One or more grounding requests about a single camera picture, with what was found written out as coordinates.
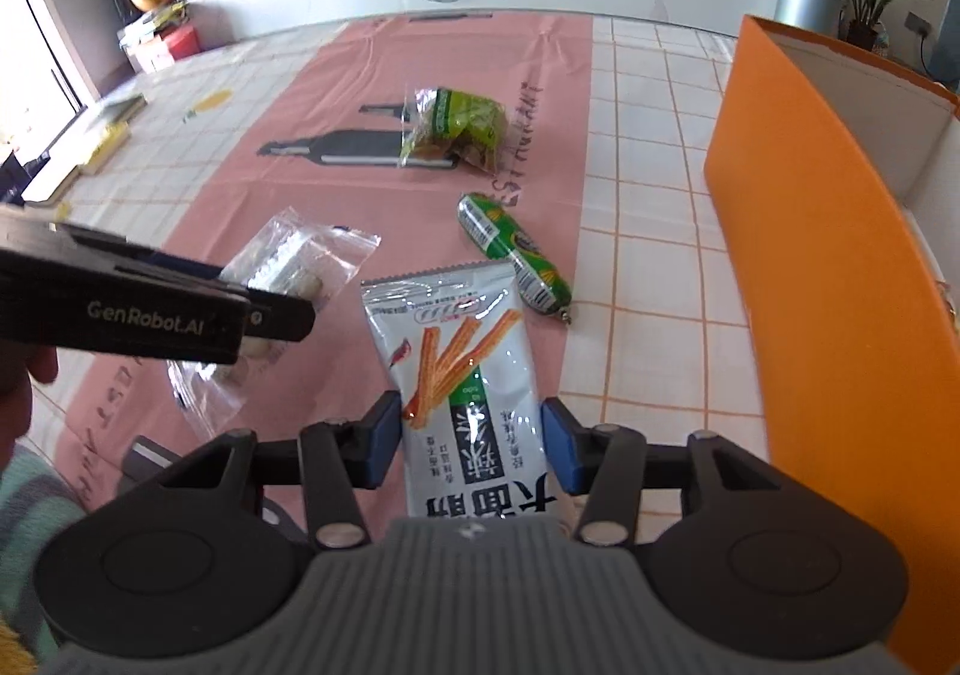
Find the person's left hand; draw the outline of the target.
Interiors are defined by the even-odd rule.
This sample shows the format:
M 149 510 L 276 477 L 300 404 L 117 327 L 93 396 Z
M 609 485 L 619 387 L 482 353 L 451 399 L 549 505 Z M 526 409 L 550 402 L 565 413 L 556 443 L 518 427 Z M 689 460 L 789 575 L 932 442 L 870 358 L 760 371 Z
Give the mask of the person's left hand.
M 32 384 L 52 384 L 59 374 L 57 350 L 3 340 L 0 352 L 0 469 L 5 470 L 31 425 Z

